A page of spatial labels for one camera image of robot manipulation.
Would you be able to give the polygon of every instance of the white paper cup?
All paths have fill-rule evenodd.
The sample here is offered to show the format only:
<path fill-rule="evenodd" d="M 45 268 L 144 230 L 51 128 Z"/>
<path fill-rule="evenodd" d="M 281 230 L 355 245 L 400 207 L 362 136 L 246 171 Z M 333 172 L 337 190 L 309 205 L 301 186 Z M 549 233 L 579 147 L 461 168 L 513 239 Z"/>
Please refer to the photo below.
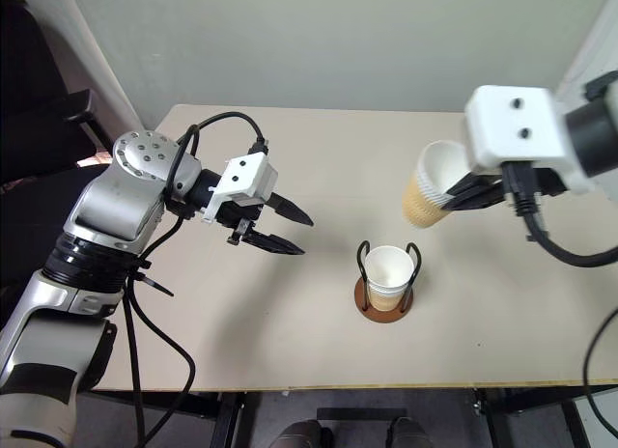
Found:
<path fill-rule="evenodd" d="M 414 261 L 399 247 L 376 247 L 365 258 L 369 302 L 380 311 L 394 310 L 406 292 Z"/>
<path fill-rule="evenodd" d="M 462 144 L 435 141 L 421 153 L 416 166 L 416 182 L 420 193 L 441 207 L 453 198 L 446 191 L 469 171 L 465 147 Z"/>

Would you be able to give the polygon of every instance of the beige tabletop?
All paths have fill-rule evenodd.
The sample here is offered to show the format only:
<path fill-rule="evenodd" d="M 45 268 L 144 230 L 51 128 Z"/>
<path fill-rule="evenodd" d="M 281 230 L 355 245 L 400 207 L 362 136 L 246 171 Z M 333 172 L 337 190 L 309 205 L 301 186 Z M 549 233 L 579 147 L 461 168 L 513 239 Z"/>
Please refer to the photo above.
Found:
<path fill-rule="evenodd" d="M 563 265 L 525 239 L 523 223 L 501 204 L 452 213 L 415 229 L 401 197 L 421 149 L 457 139 L 458 113 L 405 113 L 177 105 L 158 130 L 178 138 L 219 112 L 251 115 L 270 141 L 275 190 L 315 221 L 310 228 L 265 209 L 257 229 L 301 246 L 272 255 L 226 243 L 231 231 L 194 218 L 152 255 L 143 309 L 194 357 L 196 390 L 577 384 L 586 346 L 618 304 L 618 265 Z M 199 158 L 222 172 L 255 139 L 241 120 L 202 132 Z M 618 240 L 618 207 L 598 192 L 546 199 L 550 235 L 582 253 Z M 160 235 L 173 223 L 167 215 Z M 355 252 L 372 246 L 423 254 L 409 314 L 378 324 L 352 300 Z M 123 314 L 99 388 L 129 389 Z M 179 389 L 186 365 L 138 322 L 142 384 Z M 618 323 L 600 341 L 591 377 L 618 382 Z"/>

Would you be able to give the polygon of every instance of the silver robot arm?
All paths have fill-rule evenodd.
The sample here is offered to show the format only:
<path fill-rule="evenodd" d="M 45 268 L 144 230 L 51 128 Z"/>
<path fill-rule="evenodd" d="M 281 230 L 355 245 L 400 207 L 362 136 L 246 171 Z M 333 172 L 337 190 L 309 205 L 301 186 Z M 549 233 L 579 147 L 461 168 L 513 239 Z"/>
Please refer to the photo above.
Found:
<path fill-rule="evenodd" d="M 92 386 L 102 376 L 116 331 L 104 318 L 161 220 L 177 149 L 153 131 L 120 137 L 112 164 L 83 190 L 54 253 L 32 275 L 0 337 L 3 446 L 70 444 L 74 396 L 84 378 Z M 201 171 L 200 161 L 185 154 L 172 197 L 181 200 Z"/>
<path fill-rule="evenodd" d="M 121 136 L 107 170 L 83 190 L 43 269 L 36 271 L 0 336 L 0 445 L 68 446 L 75 394 L 102 377 L 116 327 L 105 318 L 123 296 L 129 272 L 161 221 L 166 203 L 203 212 L 246 241 L 275 253 L 303 253 L 253 230 L 263 204 L 313 224 L 272 192 L 277 174 L 266 142 L 230 160 L 223 176 L 184 154 L 166 183 L 179 144 L 155 131 Z"/>

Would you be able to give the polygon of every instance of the tan paper cup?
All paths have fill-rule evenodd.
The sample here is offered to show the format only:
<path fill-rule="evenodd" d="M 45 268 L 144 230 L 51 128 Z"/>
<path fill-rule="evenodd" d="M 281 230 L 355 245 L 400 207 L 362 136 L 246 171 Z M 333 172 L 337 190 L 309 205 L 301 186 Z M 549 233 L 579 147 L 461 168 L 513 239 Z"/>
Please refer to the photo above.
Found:
<path fill-rule="evenodd" d="M 407 185 L 402 208 L 404 216 L 417 228 L 429 228 L 450 212 L 425 197 L 415 177 Z"/>
<path fill-rule="evenodd" d="M 414 272 L 414 261 L 405 250 L 391 245 L 376 247 L 365 258 L 369 302 L 380 311 L 397 307 Z"/>

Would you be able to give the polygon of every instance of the floor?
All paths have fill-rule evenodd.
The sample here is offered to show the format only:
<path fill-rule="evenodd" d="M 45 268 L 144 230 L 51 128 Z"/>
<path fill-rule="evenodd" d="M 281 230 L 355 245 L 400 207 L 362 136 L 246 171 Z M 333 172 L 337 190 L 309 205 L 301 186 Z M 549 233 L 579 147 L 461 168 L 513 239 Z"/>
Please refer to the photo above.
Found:
<path fill-rule="evenodd" d="M 288 424 L 316 417 L 319 407 L 371 407 L 404 409 L 420 422 L 436 448 L 491 448 L 483 417 L 472 410 L 469 390 L 315 390 L 261 395 L 249 448 L 268 448 Z M 147 410 L 147 424 L 160 412 Z M 515 448 L 573 448 L 562 412 L 557 407 L 537 409 L 510 418 Z M 322 421 L 335 433 L 335 446 L 383 447 L 387 421 Z M 135 442 L 131 406 L 90 396 L 77 400 L 77 430 L 73 445 L 79 448 L 126 447 Z M 149 447 L 208 447 L 212 421 L 176 415 Z"/>
<path fill-rule="evenodd" d="M 618 388 L 605 393 L 595 394 L 595 402 L 601 414 L 614 427 L 618 427 Z M 616 446 L 616 440 L 609 431 L 601 425 L 592 412 L 585 398 L 576 401 L 579 417 L 586 431 L 590 446 L 604 448 Z"/>

